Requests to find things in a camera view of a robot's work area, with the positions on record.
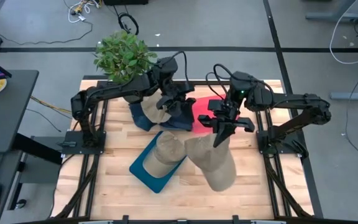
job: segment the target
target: potted plant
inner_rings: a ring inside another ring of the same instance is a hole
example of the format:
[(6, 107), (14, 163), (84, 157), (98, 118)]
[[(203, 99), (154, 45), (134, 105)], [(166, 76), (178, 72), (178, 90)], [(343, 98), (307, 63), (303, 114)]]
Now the potted plant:
[(149, 52), (143, 40), (122, 30), (104, 38), (96, 46), (94, 64), (101, 68), (108, 80), (115, 84), (128, 82), (133, 76), (142, 75), (153, 64), (150, 58), (157, 54)]

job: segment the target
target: floor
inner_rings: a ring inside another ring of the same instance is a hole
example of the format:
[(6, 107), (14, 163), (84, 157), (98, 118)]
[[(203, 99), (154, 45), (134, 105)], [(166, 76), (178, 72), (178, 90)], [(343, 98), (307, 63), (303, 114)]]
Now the floor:
[[(0, 34), (20, 43), (73, 39), (90, 28), (89, 24), (69, 23), (63, 1), (54, 1), (53, 4), (41, 0), (1, 1), (4, 4), (0, 4)], [(74, 0), (66, 2), (70, 6), (77, 3)], [(340, 64), (326, 51), (304, 53), (298, 50), (297, 53), (291, 53), (284, 50), (326, 49), (334, 24), (307, 21), (305, 14), (308, 11), (332, 10), (341, 1), (270, 0), (269, 3), (293, 92), (316, 93), (331, 103), (333, 118), (328, 124), (304, 129), (324, 217), (358, 220), (358, 152), (344, 136), (347, 105), (346, 101), (329, 99), (331, 91), (350, 91), (353, 88), (358, 79), (358, 64)], [(118, 7), (117, 10), (121, 12), (124, 8)], [(263, 1), (150, 0), (146, 6), (128, 6), (128, 10), (139, 23), (138, 37), (153, 49), (223, 47), (217, 51), (197, 51), (197, 48), (187, 51), (190, 78), (202, 79), (215, 63), (222, 63), (232, 71), (248, 72), (259, 79), (282, 80), (275, 52), (234, 52), (224, 48), (275, 47)], [(358, 1), (350, 12), (358, 12)], [(93, 31), (81, 40), (49, 45), (17, 45), (5, 41), (2, 46), (7, 52), (0, 53), (0, 65), (8, 70), (39, 70), (33, 95), (53, 105), (70, 108), (70, 98), (77, 92), (82, 76), (100, 74), (93, 65), (89, 48), (119, 29), (116, 16), (106, 7), (92, 7), (90, 14), (85, 14), (85, 17), (94, 24)], [(338, 27), (333, 46), (358, 48), (353, 25), (341, 24)], [(44, 50), (31, 52), (34, 47)], [(157, 53), (159, 57), (166, 57), (173, 52)], [(347, 62), (358, 60), (358, 53), (336, 55)], [(184, 78), (183, 59), (178, 58), (178, 63), (180, 69), (175, 78)], [(30, 102), (29, 108), (44, 114), (61, 132), (39, 115), (28, 111), (19, 129), (22, 134), (64, 136), (70, 124), (69, 119), (34, 102)], [(349, 106), (348, 134), (358, 147), (358, 102), (355, 101)], [(26, 185), (21, 198), (26, 198), (34, 206), (4, 212), (1, 223), (46, 218), (52, 204), (52, 194), (53, 183)]]

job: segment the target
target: wooden table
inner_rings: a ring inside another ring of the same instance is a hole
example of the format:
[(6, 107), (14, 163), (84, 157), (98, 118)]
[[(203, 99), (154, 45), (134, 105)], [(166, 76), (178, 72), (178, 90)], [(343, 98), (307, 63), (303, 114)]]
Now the wooden table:
[[(279, 80), (266, 82), (275, 93), (283, 92)], [(85, 90), (96, 84), (97, 80), (83, 80), (80, 89)], [(213, 88), (219, 94), (224, 93), (220, 86)], [(195, 98), (212, 95), (214, 93), (205, 85), (196, 86), (196, 90), (188, 94)], [(257, 127), (255, 113), (242, 107), (241, 116), (250, 117)], [(290, 119), (285, 109), (274, 109), (271, 116), (275, 125)], [(128, 105), (122, 98), (109, 101), (105, 125), (106, 148), (99, 162), (92, 220), (120, 220), (123, 215), (129, 215), (131, 220), (230, 220), (233, 215), (239, 215), (240, 219), (273, 218), (264, 161), (257, 150), (255, 133), (238, 129), (231, 136), (230, 149), (236, 163), (237, 179), (229, 189), (212, 191), (199, 168), (186, 159), (161, 193), (155, 194), (129, 172), (129, 166), (162, 129), (155, 126), (145, 132), (136, 127)], [(173, 133), (181, 140), (199, 136), (186, 131)], [(313, 214), (300, 159), (294, 154), (282, 154), (280, 158), (288, 190), (307, 212)], [(75, 192), (82, 160), (83, 156), (74, 156), (62, 167), (52, 216), (62, 210)], [(87, 193), (85, 190), (80, 215), (84, 214)], [(284, 215), (277, 187), (276, 193), (280, 214)]]

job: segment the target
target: red object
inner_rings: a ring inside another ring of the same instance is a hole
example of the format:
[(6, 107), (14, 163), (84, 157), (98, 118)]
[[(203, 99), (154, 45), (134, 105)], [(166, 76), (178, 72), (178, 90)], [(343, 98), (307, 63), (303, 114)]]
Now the red object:
[(193, 115), (194, 115), (194, 123), (193, 123), (193, 132), (194, 133), (212, 133), (212, 128), (204, 127), (198, 121), (198, 115), (208, 115), (210, 118), (214, 117), (214, 113), (208, 110), (208, 102), (209, 100), (221, 100), (219, 96), (207, 96), (197, 98), (196, 103), (193, 105)]

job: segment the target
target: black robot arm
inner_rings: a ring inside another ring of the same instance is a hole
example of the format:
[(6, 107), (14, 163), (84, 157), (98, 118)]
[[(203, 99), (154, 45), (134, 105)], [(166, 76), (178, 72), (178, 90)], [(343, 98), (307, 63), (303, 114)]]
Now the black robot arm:
[(192, 103), (189, 103), (192, 98), (186, 99), (186, 93), (194, 91), (194, 86), (189, 83), (174, 83), (172, 76), (177, 70), (178, 64), (173, 57), (161, 58), (147, 73), (136, 76), (125, 84), (93, 86), (77, 93), (71, 99), (71, 112), (73, 118), (81, 126), (82, 147), (96, 148), (103, 140), (101, 138), (103, 132), (96, 130), (90, 123), (90, 114), (100, 101), (123, 96), (137, 96), (139, 100), (132, 103), (139, 103), (143, 97), (151, 96), (161, 89), (162, 99), (156, 105), (158, 109), (165, 106), (166, 112), (172, 116), (181, 115), (182, 110), (189, 111), (186, 107), (192, 106)]
[(224, 100), (210, 100), (208, 109), (214, 111), (215, 118), (200, 115), (199, 121), (206, 127), (212, 127), (217, 133), (214, 147), (223, 142), (238, 126), (253, 132), (254, 125), (249, 118), (237, 118), (239, 108), (244, 106), (251, 111), (264, 111), (273, 108), (298, 109), (303, 112), (280, 126), (269, 127), (263, 136), (265, 144), (281, 141), (288, 134), (309, 124), (325, 124), (331, 119), (329, 103), (314, 94), (294, 95), (274, 93), (263, 81), (252, 75), (235, 72), (230, 77), (230, 89)]

